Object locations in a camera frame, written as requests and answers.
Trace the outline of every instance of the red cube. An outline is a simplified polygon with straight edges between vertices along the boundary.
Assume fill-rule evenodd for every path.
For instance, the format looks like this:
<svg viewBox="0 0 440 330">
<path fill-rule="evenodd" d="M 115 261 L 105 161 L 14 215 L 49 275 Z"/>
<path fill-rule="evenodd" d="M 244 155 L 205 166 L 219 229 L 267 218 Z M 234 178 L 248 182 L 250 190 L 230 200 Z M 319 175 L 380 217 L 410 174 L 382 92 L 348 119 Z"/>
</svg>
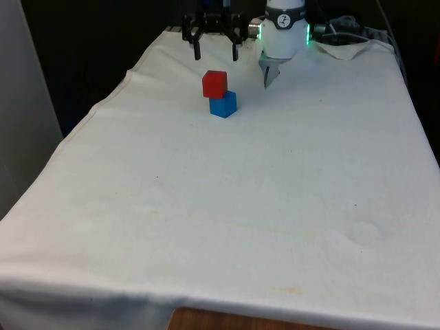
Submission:
<svg viewBox="0 0 440 330">
<path fill-rule="evenodd" d="M 202 80 L 203 96 L 219 100 L 228 92 L 228 74 L 223 71 L 208 71 Z"/>
</svg>

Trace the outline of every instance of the black background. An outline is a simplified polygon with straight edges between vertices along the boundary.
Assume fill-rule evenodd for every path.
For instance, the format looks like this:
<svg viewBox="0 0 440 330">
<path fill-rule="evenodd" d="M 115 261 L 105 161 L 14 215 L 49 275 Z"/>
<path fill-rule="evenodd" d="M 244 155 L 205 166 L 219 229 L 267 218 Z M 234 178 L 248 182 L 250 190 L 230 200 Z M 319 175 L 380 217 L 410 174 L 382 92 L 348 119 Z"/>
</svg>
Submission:
<svg viewBox="0 0 440 330">
<path fill-rule="evenodd" d="M 113 91 L 167 25 L 180 25 L 195 0 L 22 0 L 36 50 L 63 133 Z M 232 0 L 253 17 L 265 0 Z M 374 0 L 321 1 L 328 17 L 352 14 L 360 23 L 385 28 Z M 434 66 L 440 37 L 439 0 L 382 0 L 404 57 L 410 94 L 440 160 L 440 84 Z M 314 0 L 309 20 L 322 21 Z"/>
</svg>

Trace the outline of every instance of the black cable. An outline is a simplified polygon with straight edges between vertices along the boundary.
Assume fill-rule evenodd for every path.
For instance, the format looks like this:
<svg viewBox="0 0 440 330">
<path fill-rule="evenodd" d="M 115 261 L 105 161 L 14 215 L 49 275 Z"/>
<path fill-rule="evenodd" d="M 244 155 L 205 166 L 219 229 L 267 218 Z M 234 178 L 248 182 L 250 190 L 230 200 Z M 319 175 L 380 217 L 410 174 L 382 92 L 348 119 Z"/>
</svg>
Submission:
<svg viewBox="0 0 440 330">
<path fill-rule="evenodd" d="M 319 11 L 319 13 L 320 13 L 321 18 L 324 20 L 324 22 L 325 22 L 327 25 L 330 26 L 331 31 L 332 31 L 334 34 L 336 34 L 336 30 L 335 30 L 335 28 L 333 27 L 333 24 L 330 22 L 330 20 L 329 20 L 329 18 L 327 17 L 327 15 L 324 13 L 324 10 L 322 10 L 321 5 L 319 4 L 319 0 L 315 0 L 315 4 L 316 4 L 316 7 L 317 7 L 317 9 L 318 9 L 318 11 Z"/>
<path fill-rule="evenodd" d="M 381 15 L 382 15 L 382 18 L 383 18 L 384 21 L 385 21 L 386 28 L 387 28 L 388 31 L 390 32 L 391 38 L 393 39 L 393 44 L 394 44 L 393 46 L 394 46 L 394 48 L 395 48 L 394 50 L 395 50 L 395 52 L 396 52 L 397 57 L 400 58 L 400 69 L 401 69 L 401 74 L 402 74 L 402 76 L 404 77 L 404 81 L 405 81 L 405 85 L 406 85 L 406 87 L 408 87 L 408 77 L 407 77 L 407 75 L 406 75 L 404 59 L 402 58 L 402 53 L 400 52 L 399 46 L 397 45 L 396 38 L 394 37 L 394 32 L 393 32 L 393 29 L 391 28 L 390 21 L 388 20 L 388 17 L 387 17 L 386 14 L 385 14 L 385 11 L 384 11 L 384 9 L 383 9 L 383 7 L 382 7 L 382 4 L 380 3 L 380 0 L 376 0 L 376 4 L 377 4 L 377 7 L 379 8 L 379 11 L 380 11 L 380 13 L 381 13 Z"/>
</svg>

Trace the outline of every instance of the white cloth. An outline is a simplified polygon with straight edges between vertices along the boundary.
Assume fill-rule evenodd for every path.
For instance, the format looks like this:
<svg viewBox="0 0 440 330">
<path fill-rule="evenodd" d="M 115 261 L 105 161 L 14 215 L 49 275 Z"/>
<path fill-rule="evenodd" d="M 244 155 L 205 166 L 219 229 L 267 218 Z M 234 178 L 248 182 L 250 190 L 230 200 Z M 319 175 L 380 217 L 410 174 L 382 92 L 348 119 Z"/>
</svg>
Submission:
<svg viewBox="0 0 440 330">
<path fill-rule="evenodd" d="M 440 176 L 394 55 L 165 32 L 0 223 L 9 329 L 165 329 L 197 307 L 343 329 L 440 329 Z M 228 72 L 239 110 L 209 113 Z"/>
</svg>

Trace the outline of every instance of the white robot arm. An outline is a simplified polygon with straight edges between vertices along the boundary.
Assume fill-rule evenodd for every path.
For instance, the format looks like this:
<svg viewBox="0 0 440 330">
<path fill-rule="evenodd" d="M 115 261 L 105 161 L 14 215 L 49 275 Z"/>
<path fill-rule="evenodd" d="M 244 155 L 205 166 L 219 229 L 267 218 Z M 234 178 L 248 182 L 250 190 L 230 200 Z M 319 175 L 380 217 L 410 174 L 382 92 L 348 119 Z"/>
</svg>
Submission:
<svg viewBox="0 0 440 330">
<path fill-rule="evenodd" d="M 305 15 L 305 0 L 267 0 L 265 20 L 259 32 L 265 87 L 280 74 L 278 66 L 292 59 L 306 45 Z"/>
</svg>

